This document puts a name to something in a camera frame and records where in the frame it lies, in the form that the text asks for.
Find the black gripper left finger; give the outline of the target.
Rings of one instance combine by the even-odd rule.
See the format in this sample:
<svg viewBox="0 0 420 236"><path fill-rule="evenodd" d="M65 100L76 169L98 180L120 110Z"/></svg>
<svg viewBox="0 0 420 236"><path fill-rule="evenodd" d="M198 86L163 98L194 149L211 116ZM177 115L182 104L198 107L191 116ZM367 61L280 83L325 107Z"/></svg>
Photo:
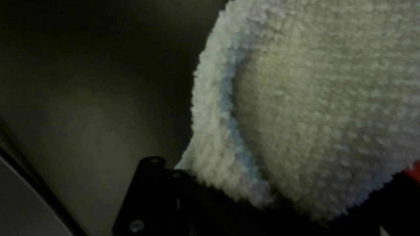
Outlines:
<svg viewBox="0 0 420 236"><path fill-rule="evenodd" d="M160 156L141 158L114 220L112 236L207 236L194 207L196 182Z"/></svg>

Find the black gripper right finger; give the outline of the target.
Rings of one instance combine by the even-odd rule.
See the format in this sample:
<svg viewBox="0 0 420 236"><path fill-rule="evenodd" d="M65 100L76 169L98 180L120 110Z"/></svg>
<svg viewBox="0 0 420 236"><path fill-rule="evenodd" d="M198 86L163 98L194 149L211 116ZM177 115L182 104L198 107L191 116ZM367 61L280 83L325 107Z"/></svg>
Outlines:
<svg viewBox="0 0 420 236"><path fill-rule="evenodd" d="M420 184L396 174L341 217L339 236L420 236Z"/></svg>

